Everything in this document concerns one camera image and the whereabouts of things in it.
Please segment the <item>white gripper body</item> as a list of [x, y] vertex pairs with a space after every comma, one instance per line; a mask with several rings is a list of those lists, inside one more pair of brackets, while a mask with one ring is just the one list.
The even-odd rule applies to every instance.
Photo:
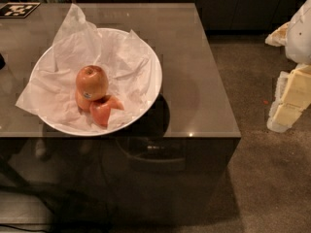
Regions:
[[286, 57], [295, 63], [311, 64], [311, 0], [306, 0], [291, 20], [269, 34], [265, 42], [284, 47]]

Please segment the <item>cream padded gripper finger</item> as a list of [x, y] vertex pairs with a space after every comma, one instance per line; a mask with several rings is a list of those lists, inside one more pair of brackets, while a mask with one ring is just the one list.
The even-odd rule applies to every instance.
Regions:
[[282, 71], [277, 80], [267, 128], [283, 133], [290, 129], [311, 105], [311, 65], [298, 64], [290, 73]]

